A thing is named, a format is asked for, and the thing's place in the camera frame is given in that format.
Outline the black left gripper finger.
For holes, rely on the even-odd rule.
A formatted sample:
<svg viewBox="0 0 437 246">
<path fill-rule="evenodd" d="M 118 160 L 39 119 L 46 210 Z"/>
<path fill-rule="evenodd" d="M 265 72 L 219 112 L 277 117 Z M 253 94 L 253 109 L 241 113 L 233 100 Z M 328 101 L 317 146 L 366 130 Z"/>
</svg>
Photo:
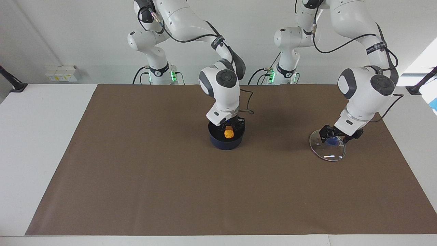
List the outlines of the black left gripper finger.
<svg viewBox="0 0 437 246">
<path fill-rule="evenodd" d="M 347 142 L 349 142 L 352 139 L 359 139 L 363 133 L 364 133 L 364 130 L 362 128 L 360 128 L 351 136 L 345 135 L 343 138 L 343 143 L 347 144 Z"/>
<path fill-rule="evenodd" d="M 325 125 L 320 130 L 319 135 L 322 143 L 336 144 L 337 143 L 337 128 L 330 125 Z"/>
</svg>

